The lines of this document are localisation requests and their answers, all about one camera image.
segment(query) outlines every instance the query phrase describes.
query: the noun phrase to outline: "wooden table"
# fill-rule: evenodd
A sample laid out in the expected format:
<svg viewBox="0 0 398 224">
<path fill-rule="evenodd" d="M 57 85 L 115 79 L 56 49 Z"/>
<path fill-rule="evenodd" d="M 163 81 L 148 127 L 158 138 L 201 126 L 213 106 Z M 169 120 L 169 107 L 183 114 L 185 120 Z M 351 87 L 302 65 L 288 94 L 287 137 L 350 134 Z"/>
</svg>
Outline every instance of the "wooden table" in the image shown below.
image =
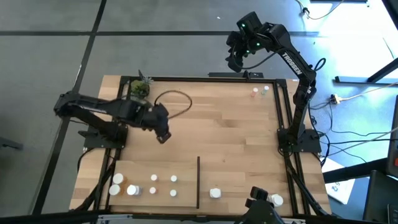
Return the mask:
<svg viewBox="0 0 398 224">
<path fill-rule="evenodd" d="M 103 78 L 99 98 L 116 98 L 120 76 Z M 284 204 L 277 208 L 282 216 L 292 214 L 284 160 L 277 152 L 278 118 L 271 84 L 265 96 L 249 96 L 260 83 L 199 83 L 155 82 L 151 86 L 149 101 L 165 90 L 180 90 L 193 99 L 191 110 L 170 120 L 172 137 L 159 144 L 153 132 L 129 129 L 123 161 L 194 162 L 200 156 L 200 208 L 111 206 L 112 212 L 161 213 L 194 215 L 242 215 L 252 186 L 261 187 L 271 194 L 279 194 Z M 292 95 L 298 82 L 287 80 L 291 107 Z M 279 90 L 284 126 L 287 114 L 282 89 Z M 178 95 L 165 95 L 160 100 L 170 114 L 184 109 L 187 100 Z M 307 115 L 306 127 L 310 127 Z M 70 208 L 79 206 L 97 184 L 105 149 L 95 149 L 81 161 L 80 171 Z M 315 199 L 330 212 L 328 196 L 319 161 L 311 154 L 300 154 L 305 183 Z M 101 206 L 109 184 L 104 187 Z M 218 187 L 222 198 L 209 198 L 209 190 Z M 301 195 L 296 186 L 299 212 L 303 213 Z"/>
</svg>

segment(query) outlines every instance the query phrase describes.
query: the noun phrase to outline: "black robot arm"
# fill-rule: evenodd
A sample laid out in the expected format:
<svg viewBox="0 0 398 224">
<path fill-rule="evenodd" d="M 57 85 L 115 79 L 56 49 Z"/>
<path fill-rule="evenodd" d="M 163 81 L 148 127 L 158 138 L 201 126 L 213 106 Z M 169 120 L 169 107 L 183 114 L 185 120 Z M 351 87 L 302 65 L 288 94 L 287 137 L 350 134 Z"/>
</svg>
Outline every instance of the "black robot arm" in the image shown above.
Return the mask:
<svg viewBox="0 0 398 224">
<path fill-rule="evenodd" d="M 60 95 L 54 112 L 59 117 L 78 118 L 97 130 L 102 138 L 122 145 L 126 142 L 127 131 L 123 129 L 125 124 L 134 128 L 154 130 L 160 143 L 171 137 L 167 118 L 169 113 L 161 103 L 151 105 L 137 98 L 109 101 L 69 91 Z M 111 115 L 114 121 L 104 121 L 93 112 Z"/>
<path fill-rule="evenodd" d="M 259 64 L 247 68 L 243 67 L 243 57 L 255 54 L 258 50 L 266 49 L 268 52 L 273 52 L 271 56 L 279 54 L 298 77 L 298 87 L 293 96 L 293 102 L 296 105 L 293 122 L 288 129 L 280 129 L 278 135 L 282 149 L 301 151 L 303 147 L 306 147 L 302 146 L 303 142 L 318 136 L 312 130 L 305 130 L 303 123 L 308 104 L 317 92 L 315 88 L 317 68 L 313 70 L 312 65 L 305 62 L 300 52 L 292 45 L 290 34 L 283 25 L 268 22 L 261 24 L 255 12 L 244 16 L 237 22 L 237 25 L 240 31 L 232 31 L 226 42 L 231 47 L 230 55 L 226 58 L 229 68 L 235 72 L 240 72 L 241 69 L 251 69 L 260 65 L 269 57 Z M 314 151 L 320 151 L 320 146 L 315 147 Z"/>
</svg>

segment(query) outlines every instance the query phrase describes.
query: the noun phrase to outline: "floor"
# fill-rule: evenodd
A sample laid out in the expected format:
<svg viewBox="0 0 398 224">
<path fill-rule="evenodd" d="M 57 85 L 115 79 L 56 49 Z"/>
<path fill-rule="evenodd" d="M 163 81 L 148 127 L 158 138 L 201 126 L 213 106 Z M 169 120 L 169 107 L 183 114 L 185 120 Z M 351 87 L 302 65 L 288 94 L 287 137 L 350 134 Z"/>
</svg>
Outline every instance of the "floor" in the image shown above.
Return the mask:
<svg viewBox="0 0 398 224">
<path fill-rule="evenodd" d="M 336 6 L 302 2 L 314 17 Z M 206 77 L 209 72 L 230 72 L 224 61 L 228 55 L 224 35 L 97 35 L 90 57 L 82 63 L 90 43 L 88 35 L 5 32 L 92 31 L 100 4 L 101 0 L 0 0 L 0 136 L 24 144 L 21 151 L 0 150 L 0 217 L 30 213 L 60 124 L 52 108 L 58 95 L 73 87 L 80 65 L 85 68 L 80 93 L 91 96 L 98 94 L 105 74 L 137 75 L 141 69 L 150 76 Z M 229 31 L 236 30 L 236 21 L 251 11 L 256 11 L 262 22 L 285 25 L 309 63 L 327 59 L 318 72 L 313 105 L 326 101 L 332 93 L 351 96 L 375 88 L 336 84 L 333 79 L 337 75 L 368 77 L 398 54 L 393 41 L 397 31 L 378 0 L 343 3 L 317 21 L 300 16 L 294 0 L 113 0 L 105 5 L 98 31 Z M 252 65 L 264 55 L 261 52 L 244 62 Z M 253 71 L 263 72 L 266 78 L 295 78 L 280 57 Z M 398 77 L 398 72 L 389 77 Z M 359 133 L 390 130 L 397 93 L 397 88 L 383 89 L 333 106 L 333 129 Z M 327 108 L 313 112 L 317 129 L 329 129 L 328 113 Z M 68 209 L 83 145 L 77 131 L 84 128 L 69 124 L 44 213 Z M 332 142 L 360 139 L 352 134 L 328 135 Z M 385 157 L 387 147 L 388 142 L 369 143 L 349 152 L 372 161 Z M 330 158 L 344 166 L 363 162 L 345 153 Z M 331 199 L 333 212 L 361 219 L 367 182 L 366 178 L 356 181 L 348 205 Z"/>
</svg>

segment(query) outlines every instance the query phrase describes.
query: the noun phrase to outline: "white bottle cap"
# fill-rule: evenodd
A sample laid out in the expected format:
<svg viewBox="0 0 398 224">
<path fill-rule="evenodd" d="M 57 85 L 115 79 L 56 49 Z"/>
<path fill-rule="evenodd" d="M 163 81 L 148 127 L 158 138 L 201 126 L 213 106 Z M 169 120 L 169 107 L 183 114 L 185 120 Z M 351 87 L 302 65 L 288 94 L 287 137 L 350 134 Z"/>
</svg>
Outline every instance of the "white bottle cap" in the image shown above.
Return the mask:
<svg viewBox="0 0 398 224">
<path fill-rule="evenodd" d="M 220 198 L 221 197 L 221 190 L 220 189 L 211 189 L 210 190 L 210 197 L 211 198 Z"/>
<path fill-rule="evenodd" d="M 177 195 L 177 191 L 176 191 L 176 190 L 171 190 L 171 191 L 170 191 L 170 195 L 171 195 L 172 197 L 175 197 L 175 196 Z"/>
<path fill-rule="evenodd" d="M 127 188 L 127 194 L 128 195 L 139 195 L 139 187 L 135 185 L 130 185 Z"/>
<path fill-rule="evenodd" d="M 114 184 L 121 184 L 124 180 L 124 177 L 122 174 L 115 174 L 113 175 L 113 183 Z"/>
<path fill-rule="evenodd" d="M 275 207 L 279 207 L 284 203 L 284 198 L 279 194 L 271 195 L 271 201 L 275 205 Z"/>
<path fill-rule="evenodd" d="M 153 180 L 153 181 L 156 181 L 157 180 L 157 175 L 156 174 L 152 174 L 150 179 Z"/>
<path fill-rule="evenodd" d="M 149 193 L 151 193 L 151 194 L 155 194 L 156 193 L 156 188 L 154 188 L 154 187 L 151 187 L 150 189 L 149 189 Z"/>
<path fill-rule="evenodd" d="M 117 195 L 118 193 L 120 193 L 120 186 L 119 186 L 119 185 L 114 184 L 114 185 L 112 185 L 112 186 L 109 188 L 109 194 L 110 194 L 110 195 L 115 196 L 115 195 Z"/>
<path fill-rule="evenodd" d="M 176 175 L 171 176 L 170 180 L 172 182 L 176 182 L 177 181 L 177 176 Z"/>
</svg>

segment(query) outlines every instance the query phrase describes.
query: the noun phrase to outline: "white container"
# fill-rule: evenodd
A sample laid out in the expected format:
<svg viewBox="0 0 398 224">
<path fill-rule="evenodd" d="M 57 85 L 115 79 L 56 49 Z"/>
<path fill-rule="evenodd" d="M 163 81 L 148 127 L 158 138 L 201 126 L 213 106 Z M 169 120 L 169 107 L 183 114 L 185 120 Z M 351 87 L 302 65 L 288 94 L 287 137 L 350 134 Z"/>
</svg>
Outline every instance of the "white container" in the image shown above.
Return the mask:
<svg viewBox="0 0 398 224">
<path fill-rule="evenodd" d="M 172 182 L 176 182 L 177 181 L 177 176 L 176 175 L 171 176 L 170 180 Z"/>
<path fill-rule="evenodd" d="M 157 189 L 154 188 L 154 187 L 151 187 L 151 188 L 149 189 L 149 193 L 151 193 L 151 194 L 156 194 L 156 193 L 157 193 Z"/>
<path fill-rule="evenodd" d="M 114 184 L 109 188 L 109 194 L 112 196 L 120 194 L 120 191 L 121 191 L 120 186 L 117 184 Z"/>
<path fill-rule="evenodd" d="M 171 196 L 171 197 L 177 196 L 177 191 L 176 191 L 176 190 L 171 190 L 171 191 L 170 191 L 170 196 Z"/>
<path fill-rule="evenodd" d="M 259 89 L 253 88 L 253 91 L 251 92 L 250 96 L 255 97 L 258 91 L 259 91 Z"/>
<path fill-rule="evenodd" d="M 120 173 L 113 175 L 113 183 L 114 184 L 122 184 L 126 181 L 127 179 Z"/>
<path fill-rule="evenodd" d="M 210 197 L 211 198 L 220 198 L 221 190 L 220 189 L 210 189 Z"/>
<path fill-rule="evenodd" d="M 263 91 L 261 92 L 262 95 L 265 95 L 267 93 L 267 91 L 269 90 L 268 86 L 264 86 Z"/>
<path fill-rule="evenodd" d="M 157 181 L 157 180 L 158 180 L 156 174 L 152 174 L 151 177 L 150 177 L 150 179 L 151 179 L 152 181 Z"/>
<path fill-rule="evenodd" d="M 284 198 L 279 194 L 268 195 L 267 201 L 272 202 L 275 207 L 282 206 L 284 203 Z"/>
<path fill-rule="evenodd" d="M 141 194 L 141 188 L 139 186 L 136 185 L 130 185 L 127 188 L 127 194 L 128 195 L 140 195 Z"/>
</svg>

